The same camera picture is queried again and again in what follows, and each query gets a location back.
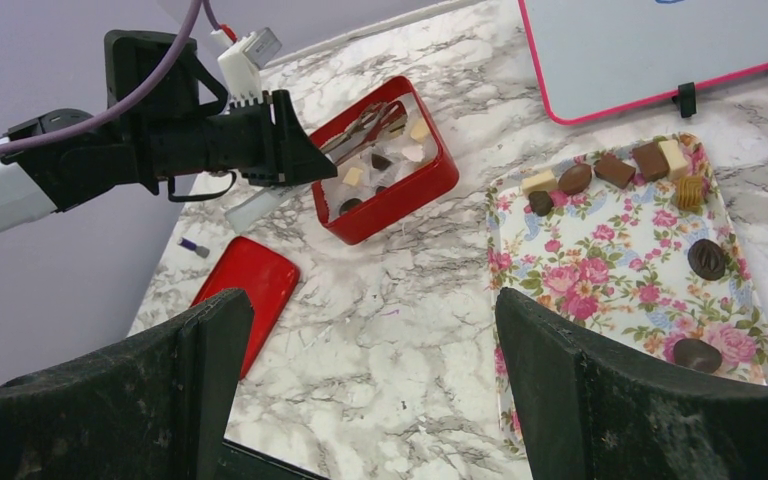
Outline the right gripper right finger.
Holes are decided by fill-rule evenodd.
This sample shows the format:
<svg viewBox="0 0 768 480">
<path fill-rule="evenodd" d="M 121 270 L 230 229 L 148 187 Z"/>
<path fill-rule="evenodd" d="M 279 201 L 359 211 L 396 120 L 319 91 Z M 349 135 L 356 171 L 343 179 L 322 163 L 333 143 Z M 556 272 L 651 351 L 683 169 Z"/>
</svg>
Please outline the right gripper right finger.
<svg viewBox="0 0 768 480">
<path fill-rule="evenodd" d="M 675 366 L 503 288 L 495 323 L 536 479 L 768 479 L 768 386 Z"/>
</svg>

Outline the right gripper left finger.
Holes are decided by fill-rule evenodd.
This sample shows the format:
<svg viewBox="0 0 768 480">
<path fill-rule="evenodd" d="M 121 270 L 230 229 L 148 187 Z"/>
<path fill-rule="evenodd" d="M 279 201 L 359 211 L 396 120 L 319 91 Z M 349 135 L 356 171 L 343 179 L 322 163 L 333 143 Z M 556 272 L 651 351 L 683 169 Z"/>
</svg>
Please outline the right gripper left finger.
<svg viewBox="0 0 768 480">
<path fill-rule="evenodd" d="M 0 386 L 0 479 L 211 479 L 254 312 L 222 291 Z"/>
</svg>

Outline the metal serving tongs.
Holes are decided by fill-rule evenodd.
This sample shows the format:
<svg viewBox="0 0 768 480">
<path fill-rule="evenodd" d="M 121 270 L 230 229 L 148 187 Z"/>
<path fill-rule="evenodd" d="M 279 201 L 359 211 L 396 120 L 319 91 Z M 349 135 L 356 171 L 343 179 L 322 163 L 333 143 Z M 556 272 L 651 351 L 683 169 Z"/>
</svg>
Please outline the metal serving tongs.
<svg viewBox="0 0 768 480">
<path fill-rule="evenodd" d="M 387 134 L 404 127 L 406 120 L 407 110 L 402 101 L 372 103 L 342 133 L 328 140 L 321 151 L 335 166 L 340 166 L 364 149 L 371 148 Z M 242 235 L 256 220 L 305 190 L 306 186 L 264 188 L 229 209 L 225 219 L 237 235 Z"/>
</svg>

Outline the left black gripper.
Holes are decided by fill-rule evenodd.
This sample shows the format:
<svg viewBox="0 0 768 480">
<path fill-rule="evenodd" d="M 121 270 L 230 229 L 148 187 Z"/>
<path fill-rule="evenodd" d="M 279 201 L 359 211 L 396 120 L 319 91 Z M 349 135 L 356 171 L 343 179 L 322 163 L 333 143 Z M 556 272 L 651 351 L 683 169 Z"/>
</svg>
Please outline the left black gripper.
<svg viewBox="0 0 768 480">
<path fill-rule="evenodd" d="M 164 120 L 148 128 L 148 157 L 158 178 L 237 171 L 252 186 L 284 187 L 333 178 L 337 166 L 301 126 L 290 92 L 225 112 Z"/>
</svg>

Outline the red box lid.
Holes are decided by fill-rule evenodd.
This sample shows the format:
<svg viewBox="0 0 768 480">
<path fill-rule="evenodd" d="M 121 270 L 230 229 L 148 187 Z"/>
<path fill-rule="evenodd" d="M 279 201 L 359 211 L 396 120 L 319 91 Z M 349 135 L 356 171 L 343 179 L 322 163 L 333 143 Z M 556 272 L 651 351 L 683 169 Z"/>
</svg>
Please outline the red box lid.
<svg viewBox="0 0 768 480">
<path fill-rule="evenodd" d="M 193 306 L 226 289 L 241 289 L 254 311 L 239 378 L 244 379 L 258 358 L 293 295 L 300 269 L 279 253 L 244 237 L 230 241 L 191 302 Z"/>
</svg>

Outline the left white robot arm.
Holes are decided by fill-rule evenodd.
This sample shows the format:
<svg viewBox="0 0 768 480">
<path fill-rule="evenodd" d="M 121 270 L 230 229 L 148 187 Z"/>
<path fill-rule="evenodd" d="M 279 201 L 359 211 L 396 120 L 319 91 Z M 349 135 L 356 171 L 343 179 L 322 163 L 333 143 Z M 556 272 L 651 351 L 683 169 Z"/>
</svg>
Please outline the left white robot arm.
<svg viewBox="0 0 768 480">
<path fill-rule="evenodd" d="M 60 133 L 94 116 L 58 109 L 0 137 L 0 233 L 62 213 L 120 185 L 136 184 L 173 203 L 179 177 L 211 173 L 258 187 L 296 187 L 332 178 L 333 161 L 300 125 L 285 90 L 230 95 L 189 39 L 163 79 L 134 106 L 68 139 L 13 151 L 21 140 Z"/>
</svg>

